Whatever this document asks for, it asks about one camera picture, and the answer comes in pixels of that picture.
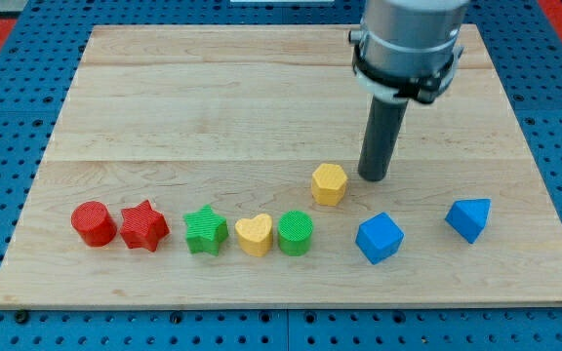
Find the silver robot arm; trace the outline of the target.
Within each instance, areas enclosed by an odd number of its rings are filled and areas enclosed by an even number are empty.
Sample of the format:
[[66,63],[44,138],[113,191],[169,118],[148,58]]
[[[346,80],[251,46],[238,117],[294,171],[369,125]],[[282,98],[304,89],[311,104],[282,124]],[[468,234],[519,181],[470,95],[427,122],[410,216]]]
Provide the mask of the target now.
[[348,33],[352,69],[379,101],[433,103],[452,83],[468,0],[367,0]]

